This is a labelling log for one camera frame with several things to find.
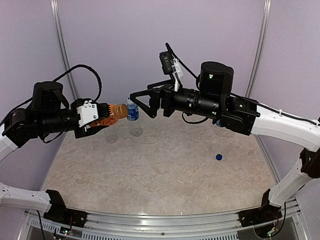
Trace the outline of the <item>orange juice bottle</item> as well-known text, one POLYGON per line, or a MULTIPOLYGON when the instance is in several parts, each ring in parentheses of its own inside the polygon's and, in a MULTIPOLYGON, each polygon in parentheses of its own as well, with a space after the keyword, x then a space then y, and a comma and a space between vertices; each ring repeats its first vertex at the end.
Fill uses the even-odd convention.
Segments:
POLYGON ((108 117, 103 117, 103 118, 100 118, 98 120, 95 120, 92 123, 90 123, 89 125, 91 127, 93 127, 93 126, 99 126, 99 125, 101 125, 101 126, 112 126, 112 125, 116 124, 121 119, 116 118, 115 115, 114 115, 114 106, 115 105, 116 104, 110 104, 109 105, 109 116, 108 117))

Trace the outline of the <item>brown bottle cap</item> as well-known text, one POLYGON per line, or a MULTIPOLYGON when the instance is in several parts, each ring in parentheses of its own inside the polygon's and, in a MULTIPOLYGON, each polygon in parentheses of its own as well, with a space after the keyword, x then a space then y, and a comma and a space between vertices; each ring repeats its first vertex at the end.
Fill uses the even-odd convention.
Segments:
POLYGON ((117 119, 124 119, 128 116, 128 108, 124 103, 117 104, 113 108, 113 113, 117 119))

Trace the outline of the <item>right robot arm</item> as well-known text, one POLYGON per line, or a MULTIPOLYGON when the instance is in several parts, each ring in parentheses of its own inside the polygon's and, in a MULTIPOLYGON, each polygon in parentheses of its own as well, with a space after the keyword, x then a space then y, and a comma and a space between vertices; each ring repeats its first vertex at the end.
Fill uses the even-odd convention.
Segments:
POLYGON ((175 111, 203 116, 228 130, 243 135, 262 135, 299 145, 303 148, 289 173, 263 196, 256 218, 266 222, 287 199, 306 183, 320 176, 320 123, 231 92, 234 70, 219 62, 206 61, 200 66, 197 89, 175 89, 172 80, 148 85, 130 99, 150 118, 159 109, 165 117, 175 111))

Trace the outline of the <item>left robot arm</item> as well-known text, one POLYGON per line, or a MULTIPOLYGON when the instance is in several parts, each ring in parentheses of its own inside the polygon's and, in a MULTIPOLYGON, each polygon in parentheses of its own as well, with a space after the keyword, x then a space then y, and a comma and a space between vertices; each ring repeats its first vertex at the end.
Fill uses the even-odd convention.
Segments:
MULTIPOLYGON (((12 110, 0 124, 0 159, 21 148, 29 140, 42 141, 50 134, 62 135, 73 131, 75 137, 92 136, 102 130, 95 121, 111 115, 107 103, 89 98, 78 98, 69 103, 63 95, 63 85, 58 82, 37 82, 26 108, 12 110)), ((70 218, 70 211, 58 191, 31 191, 0 185, 0 204, 51 214, 63 223, 70 218)))

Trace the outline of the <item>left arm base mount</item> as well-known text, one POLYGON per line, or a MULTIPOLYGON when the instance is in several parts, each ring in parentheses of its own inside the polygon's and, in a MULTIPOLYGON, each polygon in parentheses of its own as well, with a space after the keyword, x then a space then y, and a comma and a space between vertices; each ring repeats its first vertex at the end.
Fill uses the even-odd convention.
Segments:
POLYGON ((44 219, 72 227, 84 228, 88 213, 82 210, 67 208, 65 202, 56 190, 47 189, 51 204, 49 210, 43 214, 44 219))

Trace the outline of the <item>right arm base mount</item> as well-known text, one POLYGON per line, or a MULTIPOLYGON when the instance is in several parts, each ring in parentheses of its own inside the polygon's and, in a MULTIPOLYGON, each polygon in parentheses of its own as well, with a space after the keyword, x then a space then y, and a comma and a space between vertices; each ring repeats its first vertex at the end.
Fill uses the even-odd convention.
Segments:
POLYGON ((242 227, 258 225, 280 219, 282 217, 281 207, 273 206, 269 201, 268 189, 262 196, 261 205, 257 208, 251 208, 238 212, 238 218, 242 227))

